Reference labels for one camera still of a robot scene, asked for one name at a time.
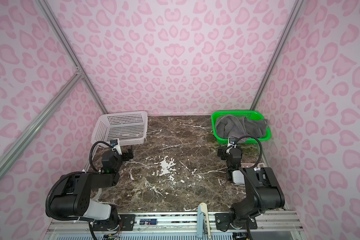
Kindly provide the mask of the grey towel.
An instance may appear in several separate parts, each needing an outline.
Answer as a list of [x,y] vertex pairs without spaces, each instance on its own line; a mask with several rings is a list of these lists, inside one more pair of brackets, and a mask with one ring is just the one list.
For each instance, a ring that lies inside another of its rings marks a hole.
[[258,139],[266,135],[268,120],[250,120],[247,117],[236,117],[226,115],[219,117],[215,123],[215,131],[219,138],[228,139],[229,137],[239,138],[251,135]]

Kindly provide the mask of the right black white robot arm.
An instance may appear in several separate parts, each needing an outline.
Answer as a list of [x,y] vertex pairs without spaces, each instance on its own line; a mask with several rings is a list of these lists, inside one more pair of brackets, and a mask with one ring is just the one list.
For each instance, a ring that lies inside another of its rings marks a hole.
[[229,210],[229,225],[250,228],[255,218],[268,210],[284,207],[285,196],[270,167],[259,167],[261,158],[250,167],[242,166],[243,153],[239,147],[219,147],[217,156],[226,162],[227,180],[245,187],[245,197],[233,203]]

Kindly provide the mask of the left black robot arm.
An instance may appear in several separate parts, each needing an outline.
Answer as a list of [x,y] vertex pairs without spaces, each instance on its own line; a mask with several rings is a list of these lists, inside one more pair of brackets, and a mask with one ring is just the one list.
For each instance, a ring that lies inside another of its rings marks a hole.
[[107,151],[102,155],[99,172],[72,172],[60,177],[46,198],[46,215],[58,221],[85,221],[92,230],[118,229],[121,220],[117,208],[91,199],[93,190],[110,188],[120,179],[124,162],[134,158],[133,149],[119,155]]

